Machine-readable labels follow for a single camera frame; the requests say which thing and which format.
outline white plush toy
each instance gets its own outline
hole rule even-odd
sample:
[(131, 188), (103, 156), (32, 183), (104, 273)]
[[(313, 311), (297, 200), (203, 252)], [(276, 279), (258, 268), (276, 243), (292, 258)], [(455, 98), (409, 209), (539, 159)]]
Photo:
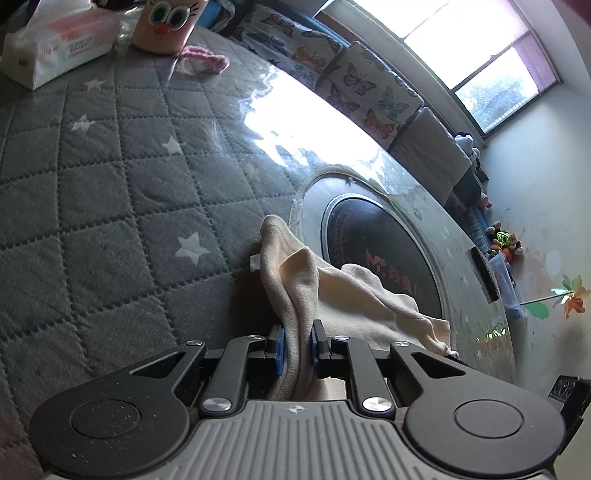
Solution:
[(464, 153), (472, 162), (472, 170), (476, 171), (476, 167), (478, 166), (476, 161), (480, 158), (480, 150), (478, 150), (476, 147), (473, 147), (474, 139), (472, 138), (472, 136), (466, 135), (465, 137), (463, 137), (461, 135), (457, 135), (456, 143), (457, 146), (464, 151)]

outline sofa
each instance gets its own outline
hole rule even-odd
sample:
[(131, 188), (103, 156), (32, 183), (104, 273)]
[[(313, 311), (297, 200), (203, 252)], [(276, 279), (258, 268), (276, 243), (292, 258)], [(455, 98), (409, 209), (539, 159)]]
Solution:
[(222, 34), (286, 71), (368, 133), (485, 252), (480, 183), (423, 98), (367, 46), (277, 0), (246, 1)]

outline beige cloth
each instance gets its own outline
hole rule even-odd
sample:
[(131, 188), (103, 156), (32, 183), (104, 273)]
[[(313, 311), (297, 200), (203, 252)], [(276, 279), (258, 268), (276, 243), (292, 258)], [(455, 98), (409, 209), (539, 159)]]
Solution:
[(271, 398), (342, 397), (334, 383), (313, 378), (309, 339), (314, 319), (322, 320), (328, 337), (353, 336), (374, 349), (388, 350), (392, 342), (407, 340), (440, 355), (456, 354), (449, 348), (448, 321), (419, 313), (412, 297), (384, 289), (367, 268), (347, 264), (339, 270), (328, 264), (278, 216), (263, 220), (261, 242), (261, 281), (283, 322), (287, 350), (284, 375)]

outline pink cup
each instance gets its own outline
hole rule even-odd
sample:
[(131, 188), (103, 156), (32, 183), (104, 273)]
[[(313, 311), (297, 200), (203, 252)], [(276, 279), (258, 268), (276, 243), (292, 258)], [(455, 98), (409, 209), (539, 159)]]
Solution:
[(207, 0), (148, 0), (132, 38), (150, 53), (170, 55), (181, 51)]

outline window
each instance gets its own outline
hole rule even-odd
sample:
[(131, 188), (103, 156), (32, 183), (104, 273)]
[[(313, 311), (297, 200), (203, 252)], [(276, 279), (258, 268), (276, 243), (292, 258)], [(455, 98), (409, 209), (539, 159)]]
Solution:
[(352, 1), (400, 38), (483, 135), (557, 83), (510, 0)]

